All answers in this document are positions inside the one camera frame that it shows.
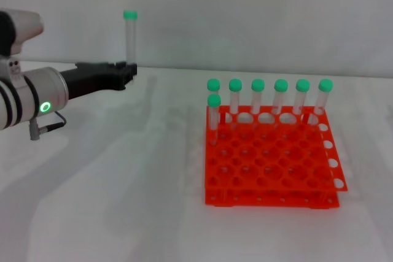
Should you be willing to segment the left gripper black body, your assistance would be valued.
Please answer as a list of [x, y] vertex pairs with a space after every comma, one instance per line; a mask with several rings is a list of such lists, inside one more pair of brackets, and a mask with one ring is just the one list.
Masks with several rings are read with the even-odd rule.
[[60, 72], [68, 87], [69, 100], [101, 90], [122, 91], [122, 70], [114, 63], [76, 63], [75, 66]]

